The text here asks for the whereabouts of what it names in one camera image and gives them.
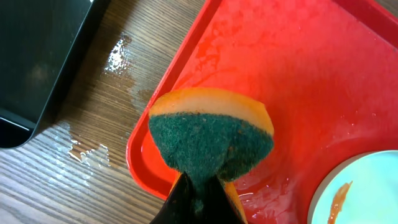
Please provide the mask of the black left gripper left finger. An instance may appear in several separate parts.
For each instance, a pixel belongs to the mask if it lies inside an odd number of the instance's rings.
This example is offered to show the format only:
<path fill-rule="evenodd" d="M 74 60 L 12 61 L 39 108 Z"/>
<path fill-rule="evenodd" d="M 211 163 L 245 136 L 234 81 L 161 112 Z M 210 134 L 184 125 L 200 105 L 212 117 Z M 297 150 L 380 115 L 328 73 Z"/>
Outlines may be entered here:
<path fill-rule="evenodd" d="M 171 193 L 150 224 L 194 224 L 199 219 L 195 215 L 194 201 L 196 190 L 191 179 L 182 173 L 172 187 Z"/>

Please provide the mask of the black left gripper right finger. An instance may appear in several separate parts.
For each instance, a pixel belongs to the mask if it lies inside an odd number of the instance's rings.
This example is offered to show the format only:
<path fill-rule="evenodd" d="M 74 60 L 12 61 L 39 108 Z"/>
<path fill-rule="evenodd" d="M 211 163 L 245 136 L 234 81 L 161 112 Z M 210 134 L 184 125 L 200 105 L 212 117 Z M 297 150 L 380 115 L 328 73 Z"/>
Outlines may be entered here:
<path fill-rule="evenodd" d="M 244 224 L 217 177 L 212 177 L 205 184 L 202 200 L 202 223 Z"/>

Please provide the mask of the orange green sponge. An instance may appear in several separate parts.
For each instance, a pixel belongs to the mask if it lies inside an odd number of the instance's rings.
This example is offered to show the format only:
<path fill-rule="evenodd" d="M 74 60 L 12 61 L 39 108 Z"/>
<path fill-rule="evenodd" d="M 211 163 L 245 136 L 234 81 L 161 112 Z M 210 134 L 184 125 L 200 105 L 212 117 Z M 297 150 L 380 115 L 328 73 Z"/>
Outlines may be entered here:
<path fill-rule="evenodd" d="M 263 103 L 217 88 L 174 90 L 152 105 L 149 131 L 165 164 L 178 173 L 173 186 L 182 173 L 191 179 L 198 223 L 202 223 L 205 184 L 212 177 L 219 179 L 246 223 L 233 182 L 256 167 L 274 146 L 274 127 Z"/>

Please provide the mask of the white plate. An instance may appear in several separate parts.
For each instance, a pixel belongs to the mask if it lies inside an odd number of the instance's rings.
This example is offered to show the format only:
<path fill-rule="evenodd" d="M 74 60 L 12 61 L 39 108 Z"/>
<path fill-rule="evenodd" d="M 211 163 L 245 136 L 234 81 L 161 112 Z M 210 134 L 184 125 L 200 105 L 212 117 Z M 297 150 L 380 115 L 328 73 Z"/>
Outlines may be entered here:
<path fill-rule="evenodd" d="M 336 166 L 316 189 L 307 222 L 397 223 L 397 151 L 368 152 Z"/>

